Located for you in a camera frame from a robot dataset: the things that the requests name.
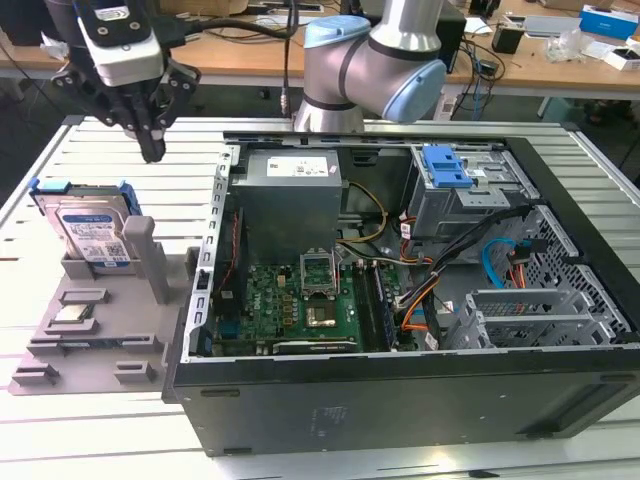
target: yellow wire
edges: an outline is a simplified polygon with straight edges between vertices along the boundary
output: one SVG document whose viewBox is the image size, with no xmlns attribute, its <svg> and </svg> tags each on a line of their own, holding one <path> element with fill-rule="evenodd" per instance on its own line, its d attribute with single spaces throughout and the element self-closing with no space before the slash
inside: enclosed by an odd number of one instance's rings
<svg viewBox="0 0 640 480">
<path fill-rule="evenodd" d="M 371 235 L 367 235 L 366 237 L 356 237 L 356 238 L 339 238 L 339 239 L 336 240 L 336 242 L 337 243 L 364 243 L 364 242 L 369 242 L 371 240 L 374 240 L 374 239 L 378 238 L 380 235 L 382 235 L 382 232 L 384 232 L 384 229 L 387 226 L 387 215 L 388 214 L 387 214 L 387 212 L 385 212 L 384 206 L 382 205 L 380 200 L 378 200 L 377 197 L 373 193 L 371 193 L 369 190 L 364 188 L 361 184 L 356 183 L 356 182 L 349 182 L 349 185 L 355 185 L 356 187 L 361 189 L 364 193 L 366 193 L 367 196 L 371 200 L 373 200 L 375 202 L 375 204 L 380 209 L 380 213 L 382 214 L 382 223 L 380 224 L 380 228 L 378 228 L 378 230 L 376 232 L 372 233 Z"/>
</svg>

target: white box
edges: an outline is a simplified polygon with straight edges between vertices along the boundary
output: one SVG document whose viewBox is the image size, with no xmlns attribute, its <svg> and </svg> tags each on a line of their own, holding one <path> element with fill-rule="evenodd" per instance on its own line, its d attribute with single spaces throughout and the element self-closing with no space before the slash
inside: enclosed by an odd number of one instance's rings
<svg viewBox="0 0 640 480">
<path fill-rule="evenodd" d="M 620 47 L 609 52 L 604 61 L 623 71 L 640 70 L 640 55 L 628 47 Z"/>
</svg>

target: hard drive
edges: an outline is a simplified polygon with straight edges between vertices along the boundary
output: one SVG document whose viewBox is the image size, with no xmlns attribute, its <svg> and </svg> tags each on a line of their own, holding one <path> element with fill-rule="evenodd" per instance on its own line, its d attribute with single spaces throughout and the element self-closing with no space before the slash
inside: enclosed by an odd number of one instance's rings
<svg viewBox="0 0 640 480">
<path fill-rule="evenodd" d="M 67 256 L 95 267 L 126 267 L 135 256 L 122 230 L 129 215 L 141 215 L 131 185 L 73 185 L 34 178 L 30 195 L 58 235 Z"/>
</svg>

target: white slatted table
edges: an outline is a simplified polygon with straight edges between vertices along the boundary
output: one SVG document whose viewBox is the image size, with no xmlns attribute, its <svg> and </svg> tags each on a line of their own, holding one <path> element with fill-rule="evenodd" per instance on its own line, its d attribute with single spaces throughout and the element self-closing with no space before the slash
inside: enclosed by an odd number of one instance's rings
<svg viewBox="0 0 640 480">
<path fill-rule="evenodd" d="M 640 194 L 581 134 L 556 124 L 372 122 L 369 131 L 524 136 L 616 253 L 640 279 Z M 130 181 L 167 253 L 197 245 L 209 202 L 221 131 L 284 131 L 269 119 L 182 119 L 167 133 L 167 155 L 144 165 L 135 142 L 95 120 L 62 127 L 0 211 L 0 479 L 358 479 L 468 478 L 487 469 L 509 478 L 640 477 L 640 400 L 569 440 L 360 452 L 227 457 L 200 449 L 179 405 L 159 393 L 12 397 L 25 345 L 62 268 L 60 241 L 25 195 L 32 176 L 72 182 Z"/>
</svg>

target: label on hard drive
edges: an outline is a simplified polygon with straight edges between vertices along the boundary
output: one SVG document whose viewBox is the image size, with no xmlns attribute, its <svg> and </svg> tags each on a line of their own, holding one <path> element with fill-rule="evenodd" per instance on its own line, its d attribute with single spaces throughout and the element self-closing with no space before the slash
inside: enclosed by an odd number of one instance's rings
<svg viewBox="0 0 640 480">
<path fill-rule="evenodd" d="M 271 157 L 267 177 L 328 177 L 327 157 Z"/>
<path fill-rule="evenodd" d="M 63 215 L 62 223 L 84 259 L 98 266 L 122 267 L 131 258 L 109 215 Z"/>
</svg>

